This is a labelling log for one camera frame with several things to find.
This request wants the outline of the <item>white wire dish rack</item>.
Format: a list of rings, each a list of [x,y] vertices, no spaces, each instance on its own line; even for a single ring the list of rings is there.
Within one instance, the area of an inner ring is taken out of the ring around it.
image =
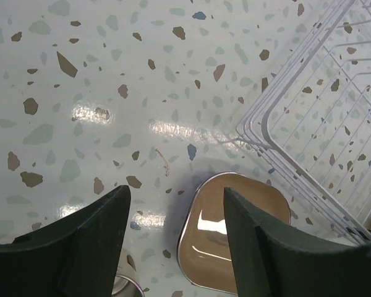
[[[236,127],[309,214],[371,242],[371,1],[312,1]]]

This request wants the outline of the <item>brown square panda plate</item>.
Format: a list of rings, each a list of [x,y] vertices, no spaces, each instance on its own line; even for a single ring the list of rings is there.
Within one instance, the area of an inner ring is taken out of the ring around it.
[[[291,211],[279,190],[239,173],[218,173],[199,185],[179,237],[177,263],[191,284],[235,295],[223,209],[225,187],[282,222],[290,223]]]

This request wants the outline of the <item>cream steel-lined cup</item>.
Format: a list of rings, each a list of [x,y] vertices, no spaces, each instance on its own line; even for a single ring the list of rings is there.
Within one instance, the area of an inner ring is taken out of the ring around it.
[[[135,261],[125,248],[121,249],[111,296],[145,297],[139,283]]]

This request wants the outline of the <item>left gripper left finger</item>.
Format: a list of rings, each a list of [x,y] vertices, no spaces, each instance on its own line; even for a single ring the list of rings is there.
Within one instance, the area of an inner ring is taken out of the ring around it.
[[[111,296],[131,194],[118,186],[94,203],[0,244],[0,296]]]

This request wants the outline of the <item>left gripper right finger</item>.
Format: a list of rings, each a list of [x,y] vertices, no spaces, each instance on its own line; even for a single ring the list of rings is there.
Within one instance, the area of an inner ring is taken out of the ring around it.
[[[238,296],[371,296],[371,243],[312,236],[224,189]]]

